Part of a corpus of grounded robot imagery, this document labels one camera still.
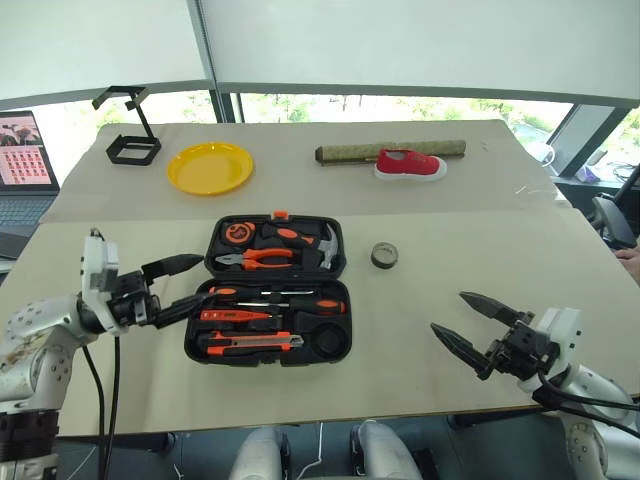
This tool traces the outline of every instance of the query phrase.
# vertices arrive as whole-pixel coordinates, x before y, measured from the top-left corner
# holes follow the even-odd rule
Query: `floor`
[[[500,420],[453,430],[444,416],[382,420],[392,427],[410,450],[429,449],[439,480],[574,480],[564,450],[564,435],[557,419],[543,415]],[[349,433],[359,422],[324,424],[323,462],[305,477],[351,473]],[[235,454],[252,429],[184,432],[176,435],[166,455],[115,449],[112,479],[223,480]],[[319,424],[283,426],[291,444],[293,478],[316,459]],[[58,479],[67,480],[93,447],[59,441]],[[97,452],[73,476],[96,478]]]

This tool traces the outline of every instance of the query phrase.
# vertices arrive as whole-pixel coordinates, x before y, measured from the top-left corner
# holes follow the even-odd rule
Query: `orange screwdriver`
[[[318,315],[340,315],[347,311],[344,302],[328,299],[292,298],[289,303],[238,302],[239,307],[280,307]]]
[[[313,290],[286,290],[281,292],[271,292],[262,290],[261,288],[223,286],[211,287],[209,289],[209,293],[221,300],[251,300],[252,298],[258,298],[262,295],[271,295],[274,293],[280,295],[312,295],[315,292]]]
[[[246,323],[268,318],[277,317],[269,313],[252,312],[250,310],[202,310],[200,312],[200,320],[211,322]]]

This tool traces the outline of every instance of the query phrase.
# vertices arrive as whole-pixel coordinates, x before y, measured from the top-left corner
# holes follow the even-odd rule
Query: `black toolbox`
[[[344,358],[351,349],[351,305],[337,278],[346,263],[342,230],[332,218],[286,212],[222,218],[205,256],[213,278],[198,288],[212,296],[188,320],[187,355],[245,366]],[[269,305],[236,305],[243,302]]]

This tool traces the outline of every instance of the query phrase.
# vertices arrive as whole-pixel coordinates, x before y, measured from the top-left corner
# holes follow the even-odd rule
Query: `yellow plastic plate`
[[[230,143],[193,145],[171,159],[169,181],[194,195],[217,195],[244,183],[253,171],[253,159],[244,148]]]

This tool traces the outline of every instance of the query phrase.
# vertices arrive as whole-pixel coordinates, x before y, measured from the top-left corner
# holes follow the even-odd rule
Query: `orange pliers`
[[[242,265],[245,270],[258,270],[260,268],[287,268],[292,267],[291,263],[260,263],[261,260],[266,257],[293,257],[293,250],[288,248],[265,248],[263,250],[245,250],[244,253],[230,253],[228,255],[222,255],[216,257],[216,262],[224,265]]]

